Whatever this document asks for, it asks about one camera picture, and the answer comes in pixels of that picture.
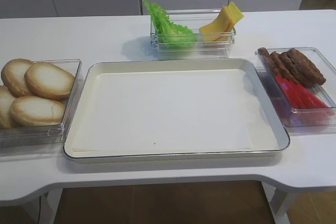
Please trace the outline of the brown burger patty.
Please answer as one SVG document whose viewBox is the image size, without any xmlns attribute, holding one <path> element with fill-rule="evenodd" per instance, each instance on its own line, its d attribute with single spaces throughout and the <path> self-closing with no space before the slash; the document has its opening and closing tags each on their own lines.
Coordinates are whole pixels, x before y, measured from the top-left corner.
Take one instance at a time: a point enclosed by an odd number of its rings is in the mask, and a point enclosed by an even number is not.
<svg viewBox="0 0 336 224">
<path fill-rule="evenodd" d="M 296 78 L 291 74 L 291 72 L 282 63 L 279 56 L 280 54 L 275 51 L 270 54 L 270 57 L 274 61 L 277 68 L 279 69 L 279 73 L 281 74 L 281 76 L 287 80 L 293 81 L 294 83 L 298 83 Z"/>
<path fill-rule="evenodd" d="M 279 68 L 274 62 L 274 60 L 271 58 L 268 50 L 264 47 L 261 47 L 261 48 L 258 48 L 258 53 L 259 55 L 261 55 L 264 63 L 268 66 L 268 69 L 270 70 L 270 72 L 274 76 L 279 75 L 280 74 Z"/>
<path fill-rule="evenodd" d="M 326 78 L 315 66 L 315 64 L 306 57 L 302 52 L 295 48 L 291 48 L 287 51 L 287 55 L 297 67 L 297 69 L 311 82 L 318 85 L 323 85 L 326 82 Z"/>
<path fill-rule="evenodd" d="M 301 85 L 303 85 L 306 88 L 311 88 L 315 85 L 314 82 L 308 80 L 295 66 L 295 64 L 292 62 L 292 60 L 288 57 L 286 52 L 282 52 L 279 56 L 281 62 L 284 64 L 284 66 L 290 71 L 290 73 L 293 75 L 293 77 L 299 82 Z"/>
</svg>

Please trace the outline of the white metal baking tray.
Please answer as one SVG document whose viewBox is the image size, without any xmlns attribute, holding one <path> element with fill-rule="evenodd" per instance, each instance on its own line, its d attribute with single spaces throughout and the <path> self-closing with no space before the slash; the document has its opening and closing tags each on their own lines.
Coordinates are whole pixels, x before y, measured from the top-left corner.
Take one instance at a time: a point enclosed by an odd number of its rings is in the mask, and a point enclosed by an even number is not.
<svg viewBox="0 0 336 224">
<path fill-rule="evenodd" d="M 83 163 L 237 158 L 289 144 L 248 60 L 103 62 L 87 73 L 64 153 Z"/>
</svg>

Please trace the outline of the green lettuce leaf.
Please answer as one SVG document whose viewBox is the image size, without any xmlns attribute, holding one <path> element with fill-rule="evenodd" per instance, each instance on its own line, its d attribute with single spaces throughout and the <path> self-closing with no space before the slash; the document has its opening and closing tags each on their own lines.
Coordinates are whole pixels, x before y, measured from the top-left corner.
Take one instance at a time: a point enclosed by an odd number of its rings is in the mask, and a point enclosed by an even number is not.
<svg viewBox="0 0 336 224">
<path fill-rule="evenodd" d="M 172 49 L 188 48 L 197 42 L 197 34 L 187 26 L 172 22 L 166 12 L 155 2 L 144 0 L 148 13 L 151 16 L 159 41 Z"/>
</svg>

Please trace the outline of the toasted bun half front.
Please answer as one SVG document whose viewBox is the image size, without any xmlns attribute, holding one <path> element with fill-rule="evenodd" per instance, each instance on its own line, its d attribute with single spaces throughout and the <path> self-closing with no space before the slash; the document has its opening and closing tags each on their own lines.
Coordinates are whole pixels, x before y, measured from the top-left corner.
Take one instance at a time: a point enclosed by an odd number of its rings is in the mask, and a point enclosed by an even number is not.
<svg viewBox="0 0 336 224">
<path fill-rule="evenodd" d="M 61 102 L 36 96 L 17 98 L 10 106 L 11 117 L 26 127 L 59 124 L 64 112 Z"/>
</svg>

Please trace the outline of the clear plastic bun container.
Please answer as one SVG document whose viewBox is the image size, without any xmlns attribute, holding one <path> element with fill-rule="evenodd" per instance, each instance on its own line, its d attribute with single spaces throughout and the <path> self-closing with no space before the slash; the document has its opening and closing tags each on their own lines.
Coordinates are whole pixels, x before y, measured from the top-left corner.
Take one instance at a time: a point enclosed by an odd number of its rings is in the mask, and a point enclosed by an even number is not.
<svg viewBox="0 0 336 224">
<path fill-rule="evenodd" d="M 62 142 L 79 100 L 79 59 L 12 59 L 1 70 L 1 146 Z"/>
</svg>

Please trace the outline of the clear plastic lettuce cheese container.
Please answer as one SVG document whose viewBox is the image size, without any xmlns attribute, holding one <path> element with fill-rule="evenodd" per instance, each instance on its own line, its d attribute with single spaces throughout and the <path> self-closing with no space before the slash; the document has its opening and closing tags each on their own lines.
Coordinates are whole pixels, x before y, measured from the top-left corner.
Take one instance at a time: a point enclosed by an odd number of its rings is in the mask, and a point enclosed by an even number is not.
<svg viewBox="0 0 336 224">
<path fill-rule="evenodd" d="M 211 23 L 220 13 L 219 9 L 168 10 L 175 24 L 192 30 L 192 35 L 164 36 L 151 22 L 151 48 L 158 60 L 228 58 L 235 43 L 236 29 L 219 33 L 220 40 L 206 41 L 199 28 Z"/>
</svg>

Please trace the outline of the yellow cheese slices stack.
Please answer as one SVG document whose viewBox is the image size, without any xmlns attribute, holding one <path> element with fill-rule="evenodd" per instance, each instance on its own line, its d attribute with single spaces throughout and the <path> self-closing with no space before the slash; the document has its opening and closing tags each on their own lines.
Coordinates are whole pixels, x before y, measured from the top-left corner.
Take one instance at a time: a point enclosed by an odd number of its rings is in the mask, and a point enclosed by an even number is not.
<svg viewBox="0 0 336 224">
<path fill-rule="evenodd" d="M 213 22 L 201 27 L 199 32 L 205 42 L 226 41 L 229 39 L 229 33 L 242 18 L 242 12 L 234 2 L 230 2 L 228 6 L 223 6 Z"/>
</svg>

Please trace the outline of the clear plastic patty tomato container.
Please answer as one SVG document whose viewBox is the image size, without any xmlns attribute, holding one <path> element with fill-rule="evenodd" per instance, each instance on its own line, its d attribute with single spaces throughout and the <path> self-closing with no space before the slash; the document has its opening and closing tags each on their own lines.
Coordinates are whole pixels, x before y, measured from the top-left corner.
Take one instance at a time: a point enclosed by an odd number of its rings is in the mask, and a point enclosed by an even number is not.
<svg viewBox="0 0 336 224">
<path fill-rule="evenodd" d="M 289 51 L 291 48 L 267 49 L 269 54 Z M 262 65 L 260 70 L 260 79 L 265 85 L 270 99 L 280 117 L 282 123 L 287 127 L 308 127 L 308 126 L 334 126 L 335 125 L 335 67 L 327 61 L 317 48 L 301 47 L 295 48 L 310 59 L 326 78 L 323 85 L 315 84 L 308 89 L 317 98 L 324 102 L 334 115 L 327 115 L 327 109 L 295 109 L 293 108 L 285 94 L 277 83 L 275 76 L 270 72 L 268 66 L 264 63 L 258 50 L 256 56 Z"/>
</svg>

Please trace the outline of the toasted bun half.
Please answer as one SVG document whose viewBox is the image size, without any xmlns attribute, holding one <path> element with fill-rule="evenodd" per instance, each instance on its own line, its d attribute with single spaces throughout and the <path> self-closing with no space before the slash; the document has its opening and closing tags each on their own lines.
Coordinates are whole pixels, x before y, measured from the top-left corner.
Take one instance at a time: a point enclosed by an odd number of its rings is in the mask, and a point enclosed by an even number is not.
<svg viewBox="0 0 336 224">
<path fill-rule="evenodd" d="M 25 81 L 26 71 L 34 63 L 27 59 L 13 59 L 1 70 L 3 84 L 15 97 L 34 95 L 28 88 Z"/>
<path fill-rule="evenodd" d="M 36 96 L 17 98 L 10 106 L 11 117 L 26 127 L 59 124 L 64 112 L 61 102 Z"/>
<path fill-rule="evenodd" d="M 1 86 L 1 128 L 9 129 L 20 127 L 20 125 L 13 120 L 10 114 L 10 107 L 12 103 L 15 101 L 15 97 L 10 93 L 10 91 L 5 87 Z"/>
<path fill-rule="evenodd" d="M 70 72 L 46 62 L 31 65 L 24 77 L 32 93 L 52 100 L 68 98 L 75 80 Z"/>
</svg>

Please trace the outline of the red tomato slices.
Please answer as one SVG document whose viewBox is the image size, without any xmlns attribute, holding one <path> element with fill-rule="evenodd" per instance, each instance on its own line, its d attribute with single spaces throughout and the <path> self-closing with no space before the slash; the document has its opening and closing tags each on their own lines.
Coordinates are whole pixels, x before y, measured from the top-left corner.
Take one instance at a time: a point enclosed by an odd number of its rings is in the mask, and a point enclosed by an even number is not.
<svg viewBox="0 0 336 224">
<path fill-rule="evenodd" d="M 295 109 L 327 109 L 327 115 L 334 115 L 329 107 L 301 84 L 283 78 L 280 74 L 275 79 L 281 90 Z"/>
</svg>

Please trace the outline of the white parchment paper sheet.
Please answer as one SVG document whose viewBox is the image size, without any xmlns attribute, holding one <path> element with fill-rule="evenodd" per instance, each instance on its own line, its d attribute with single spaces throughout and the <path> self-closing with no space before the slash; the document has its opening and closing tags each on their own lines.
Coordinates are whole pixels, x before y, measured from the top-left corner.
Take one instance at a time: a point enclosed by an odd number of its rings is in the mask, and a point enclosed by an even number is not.
<svg viewBox="0 0 336 224">
<path fill-rule="evenodd" d="M 251 150 L 241 70 L 102 73 L 87 80 L 68 135 L 108 155 Z"/>
</svg>

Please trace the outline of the brown burger patty front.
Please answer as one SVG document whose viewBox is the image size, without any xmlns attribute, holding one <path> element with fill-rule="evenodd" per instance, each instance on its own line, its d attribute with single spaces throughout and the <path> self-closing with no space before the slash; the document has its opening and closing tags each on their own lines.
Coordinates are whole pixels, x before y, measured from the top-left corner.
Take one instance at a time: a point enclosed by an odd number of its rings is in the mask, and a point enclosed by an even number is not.
<svg viewBox="0 0 336 224">
<path fill-rule="evenodd" d="M 315 66 L 315 64 L 306 57 L 302 52 L 295 48 L 291 48 L 287 51 L 287 55 L 297 67 L 297 69 L 311 82 L 318 85 L 323 85 L 326 82 L 326 78 Z"/>
</svg>

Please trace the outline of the brown burger patty back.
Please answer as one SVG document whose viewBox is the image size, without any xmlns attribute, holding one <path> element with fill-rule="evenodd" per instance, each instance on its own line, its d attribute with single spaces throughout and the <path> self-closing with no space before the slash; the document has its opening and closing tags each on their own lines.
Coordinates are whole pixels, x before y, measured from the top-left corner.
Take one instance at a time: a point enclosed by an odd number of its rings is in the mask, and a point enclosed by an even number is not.
<svg viewBox="0 0 336 224">
<path fill-rule="evenodd" d="M 270 70 L 270 72 L 274 76 L 279 75 L 280 74 L 279 68 L 274 62 L 274 60 L 271 58 L 268 50 L 264 47 L 261 47 L 261 48 L 258 48 L 258 53 L 259 55 L 261 55 L 264 63 L 268 66 L 268 69 Z"/>
</svg>

